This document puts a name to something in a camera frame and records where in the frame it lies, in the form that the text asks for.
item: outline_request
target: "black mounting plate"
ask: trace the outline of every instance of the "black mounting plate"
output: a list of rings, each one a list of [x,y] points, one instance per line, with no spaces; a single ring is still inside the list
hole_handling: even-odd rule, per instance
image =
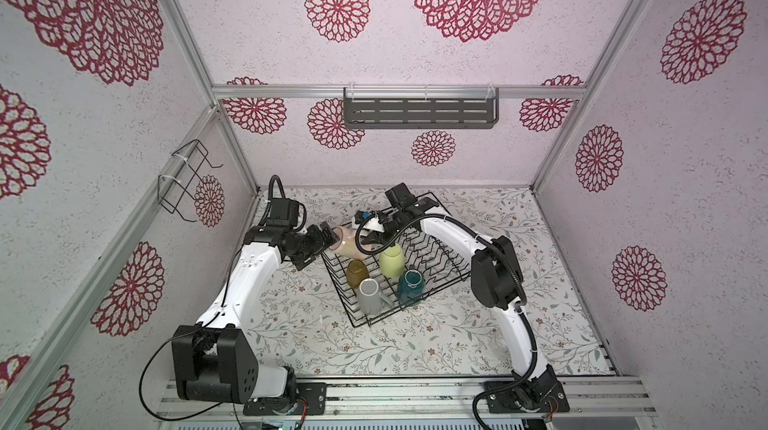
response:
[[[493,390],[494,388],[507,385],[508,383],[512,383],[512,380],[495,380],[493,382],[484,382],[483,387],[486,390]],[[565,392],[563,391],[563,384],[560,382],[557,382],[557,384],[552,387],[552,391],[542,398],[542,405],[538,409],[529,409],[529,412],[520,408],[518,397],[514,394],[513,390],[494,394],[494,397],[495,398],[486,398],[486,401],[488,402],[488,411],[490,413],[529,413],[531,411],[547,413],[556,411],[557,413],[563,413],[571,410],[571,406],[568,404]]]
[[[309,404],[306,408],[306,414],[310,415],[322,415],[326,410],[326,390],[328,389],[327,383],[299,383],[296,387],[296,397],[304,397]],[[287,415],[300,416],[304,411],[304,406],[299,403],[291,412]],[[252,402],[249,400],[243,406],[243,415],[253,416],[275,416],[272,408],[264,406],[262,402],[256,400]]]

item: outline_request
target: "floral tablecloth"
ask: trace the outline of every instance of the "floral tablecloth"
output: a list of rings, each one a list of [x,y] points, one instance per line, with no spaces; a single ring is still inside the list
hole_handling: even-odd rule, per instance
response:
[[[306,205],[309,222],[327,220],[333,226],[349,221],[356,210],[387,207],[384,190],[289,187],[286,195]],[[613,375],[530,190],[432,191],[478,232],[512,240],[523,269],[528,318],[555,371]],[[286,262],[262,302],[258,314],[245,319],[250,344],[262,362],[292,365],[299,375],[492,375],[511,368],[501,331],[472,295],[468,280],[373,326],[354,328],[321,259],[301,272]]]

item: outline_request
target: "yellow cup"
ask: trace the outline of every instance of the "yellow cup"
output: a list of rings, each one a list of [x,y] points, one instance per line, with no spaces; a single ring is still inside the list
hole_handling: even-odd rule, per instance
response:
[[[395,243],[394,246],[379,253],[379,269],[389,279],[400,278],[406,269],[406,255],[399,244]]]

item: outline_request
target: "mug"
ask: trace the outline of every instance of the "mug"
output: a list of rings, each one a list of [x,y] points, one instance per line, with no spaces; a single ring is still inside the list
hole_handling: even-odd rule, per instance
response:
[[[379,253],[379,269],[390,279],[399,278],[406,269],[406,255],[398,243]]]
[[[368,267],[360,260],[353,260],[346,268],[346,282],[350,284],[350,287],[356,289],[360,286],[360,282],[370,278],[368,273]]]
[[[345,256],[352,260],[365,260],[369,255],[366,255],[357,249],[357,245],[355,245],[355,232],[357,232],[356,229],[351,229],[346,226],[337,226],[333,229],[333,233],[339,237],[339,241],[329,246],[328,250],[334,252],[338,256]],[[362,248],[370,250],[372,245],[367,243],[363,245]]]
[[[397,284],[397,297],[400,305],[417,299],[424,292],[424,275],[415,268],[409,268],[408,271],[400,275],[400,281]]]
[[[357,302],[360,304],[360,310],[368,316],[381,313],[383,303],[390,309],[394,307],[389,297],[379,289],[379,282],[374,279],[365,279],[360,282],[360,286],[357,287]]]

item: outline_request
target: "wire basket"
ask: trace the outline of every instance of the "wire basket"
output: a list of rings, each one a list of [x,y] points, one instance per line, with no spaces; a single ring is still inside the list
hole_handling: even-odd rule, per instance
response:
[[[419,195],[418,198],[423,196],[430,196],[435,202],[440,202],[432,192]],[[431,235],[419,232],[414,228],[408,228],[398,237],[397,243],[405,253],[406,268],[416,268],[422,273],[424,291],[419,297],[400,303],[397,298],[398,280],[389,279],[381,273],[378,255],[369,256],[362,262],[368,267],[370,278],[379,283],[381,292],[394,305],[394,308],[384,308],[378,315],[371,316],[360,310],[357,294],[346,281],[346,268],[352,259],[335,255],[328,250],[322,253],[322,261],[326,264],[326,270],[331,276],[333,286],[339,294],[341,304],[346,315],[350,318],[352,326],[373,325],[469,277],[469,263],[453,249]]]

